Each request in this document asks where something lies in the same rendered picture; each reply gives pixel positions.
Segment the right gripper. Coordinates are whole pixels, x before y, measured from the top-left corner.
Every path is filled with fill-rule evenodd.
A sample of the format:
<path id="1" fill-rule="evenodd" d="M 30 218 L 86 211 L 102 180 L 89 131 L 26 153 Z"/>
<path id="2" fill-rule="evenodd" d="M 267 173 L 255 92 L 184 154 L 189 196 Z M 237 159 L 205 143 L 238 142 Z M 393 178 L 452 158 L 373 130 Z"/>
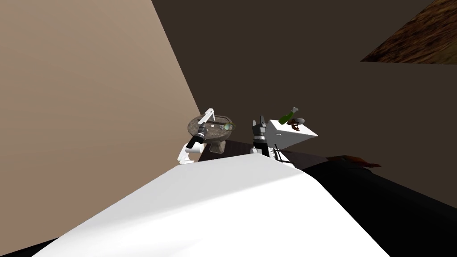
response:
<path id="1" fill-rule="evenodd" d="M 266 133 L 266 126 L 264 116 L 260 116 L 260 123 L 257 124 L 255 120 L 253 120 L 252 131 L 254 136 L 264 136 Z"/>

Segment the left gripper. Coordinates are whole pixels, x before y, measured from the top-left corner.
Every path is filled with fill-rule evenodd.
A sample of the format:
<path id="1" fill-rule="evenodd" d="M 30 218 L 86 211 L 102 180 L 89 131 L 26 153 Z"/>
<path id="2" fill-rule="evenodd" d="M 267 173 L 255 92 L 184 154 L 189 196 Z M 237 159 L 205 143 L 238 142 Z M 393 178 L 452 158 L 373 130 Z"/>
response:
<path id="1" fill-rule="evenodd" d="M 209 108 L 206 112 L 205 115 L 201 118 L 201 120 L 198 121 L 198 125 L 202 125 L 206 123 L 209 118 L 211 118 L 211 121 L 215 121 L 215 115 L 214 115 L 214 109 Z"/>

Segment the round brown stone table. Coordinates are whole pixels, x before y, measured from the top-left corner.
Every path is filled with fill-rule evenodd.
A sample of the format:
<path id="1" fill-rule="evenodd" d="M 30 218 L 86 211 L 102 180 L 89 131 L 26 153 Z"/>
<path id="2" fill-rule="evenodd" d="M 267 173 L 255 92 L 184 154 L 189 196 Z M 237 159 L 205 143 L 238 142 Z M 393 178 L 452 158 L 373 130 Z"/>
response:
<path id="1" fill-rule="evenodd" d="M 232 132 L 221 130 L 220 125 L 232 122 L 227 116 L 215 115 L 215 121 L 209 120 L 206 123 L 208 130 L 204 144 L 209 145 L 209 151 L 212 153 L 222 154 L 225 149 L 225 141 L 229 138 Z"/>

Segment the green bottle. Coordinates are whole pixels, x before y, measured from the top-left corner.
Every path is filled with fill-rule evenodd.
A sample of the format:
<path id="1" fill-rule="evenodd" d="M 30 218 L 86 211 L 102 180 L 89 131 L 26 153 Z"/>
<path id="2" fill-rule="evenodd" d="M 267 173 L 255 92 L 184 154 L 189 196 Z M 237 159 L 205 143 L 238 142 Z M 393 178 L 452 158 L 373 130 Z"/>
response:
<path id="1" fill-rule="evenodd" d="M 293 109 L 288 114 L 286 114 L 283 117 L 281 117 L 278 120 L 278 122 L 280 124 L 286 124 L 289 120 L 291 120 L 291 118 L 294 115 L 294 113 L 297 112 L 298 110 L 299 110 L 298 108 L 293 107 Z"/>

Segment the white cabinet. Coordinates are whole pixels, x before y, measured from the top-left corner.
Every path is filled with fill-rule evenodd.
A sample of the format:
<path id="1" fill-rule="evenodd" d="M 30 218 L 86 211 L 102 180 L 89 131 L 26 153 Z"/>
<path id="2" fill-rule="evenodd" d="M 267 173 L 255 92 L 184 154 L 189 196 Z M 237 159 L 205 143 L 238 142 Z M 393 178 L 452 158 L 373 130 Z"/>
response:
<path id="1" fill-rule="evenodd" d="M 304 126 L 297 125 L 298 131 L 291 125 L 280 124 L 278 120 L 269 120 L 266 126 L 265 139 L 270 148 L 285 149 L 318 135 Z"/>

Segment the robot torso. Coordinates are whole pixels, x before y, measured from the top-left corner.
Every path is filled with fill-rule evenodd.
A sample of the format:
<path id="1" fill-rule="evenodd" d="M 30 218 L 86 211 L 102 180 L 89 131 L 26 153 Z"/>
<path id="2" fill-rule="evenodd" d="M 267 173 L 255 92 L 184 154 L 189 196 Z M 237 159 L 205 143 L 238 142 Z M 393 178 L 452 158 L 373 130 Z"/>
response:
<path id="1" fill-rule="evenodd" d="M 389 257 L 314 178 L 264 155 L 178 165 L 33 257 Z"/>

